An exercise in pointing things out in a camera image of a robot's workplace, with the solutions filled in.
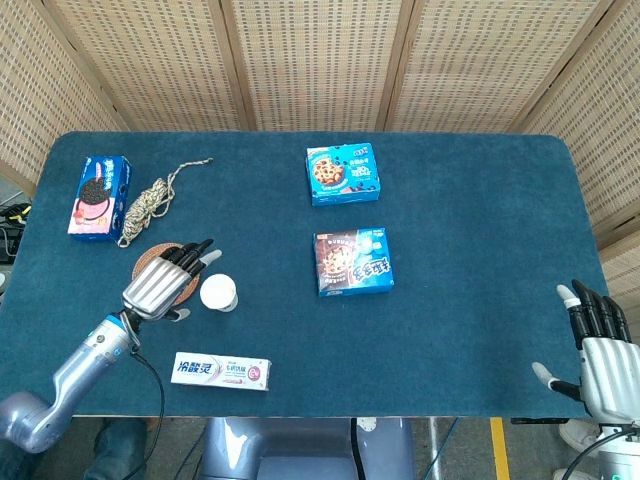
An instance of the jeans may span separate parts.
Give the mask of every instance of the jeans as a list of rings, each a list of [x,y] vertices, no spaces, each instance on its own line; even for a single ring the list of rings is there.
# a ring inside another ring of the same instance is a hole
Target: jeans
[[[144,420],[108,420],[96,436],[95,459],[83,479],[122,480],[144,460],[146,442]],[[30,480],[42,456],[31,455],[10,442],[0,441],[0,480]],[[143,468],[133,480],[142,480],[144,473]]]

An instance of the rope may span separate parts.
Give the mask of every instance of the rope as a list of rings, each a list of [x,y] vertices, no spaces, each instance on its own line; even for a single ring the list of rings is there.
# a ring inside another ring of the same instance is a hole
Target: rope
[[[171,200],[176,196],[176,192],[173,190],[173,182],[180,170],[191,165],[205,165],[212,161],[213,158],[209,157],[206,160],[185,162],[175,172],[169,174],[166,182],[163,178],[158,178],[153,182],[151,188],[143,191],[136,198],[136,201],[131,204],[124,217],[122,236],[118,240],[118,246],[127,248],[142,230],[149,227],[151,218],[164,217],[167,214]],[[162,205],[164,205],[164,210],[158,212],[157,210]]]

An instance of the white shoe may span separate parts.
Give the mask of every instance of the white shoe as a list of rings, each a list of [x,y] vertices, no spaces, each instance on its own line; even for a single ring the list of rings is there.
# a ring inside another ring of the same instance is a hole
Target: white shoe
[[[560,470],[556,470],[555,472],[553,472],[553,480],[562,480],[562,476],[565,474],[566,471],[567,471],[566,468],[562,468]],[[598,480],[598,479],[596,477],[592,477],[591,475],[587,475],[586,473],[577,472],[574,470],[574,472],[569,477],[569,480]]]
[[[562,439],[574,450],[583,452],[587,447],[590,447],[598,439],[600,435],[600,428],[584,420],[569,420],[567,423],[563,423],[559,427],[560,436]],[[598,458],[598,450],[589,453],[589,457]]]

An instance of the robotic arm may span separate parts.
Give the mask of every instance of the robotic arm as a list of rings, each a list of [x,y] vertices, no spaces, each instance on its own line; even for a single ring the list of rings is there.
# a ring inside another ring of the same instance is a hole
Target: robotic arm
[[[171,247],[153,259],[122,294],[124,308],[107,315],[53,375],[53,405],[31,392],[19,392],[0,402],[0,439],[40,453],[67,430],[76,407],[123,353],[140,347],[142,322],[167,318],[177,322],[189,310],[171,306],[191,280],[221,252],[201,256],[213,243],[205,240]]]
[[[577,280],[572,285],[577,296],[564,285],[557,291],[569,312],[580,355],[581,385],[556,378],[541,363],[534,363],[533,370],[550,390],[583,402],[600,424],[602,434],[590,450],[599,447],[602,478],[640,479],[640,347],[632,343],[618,304]]]

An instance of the white toothpaste box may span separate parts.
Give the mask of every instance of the white toothpaste box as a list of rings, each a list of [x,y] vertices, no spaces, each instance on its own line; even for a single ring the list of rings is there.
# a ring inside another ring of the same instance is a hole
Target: white toothpaste box
[[[261,358],[177,352],[171,383],[265,391],[270,368]]]

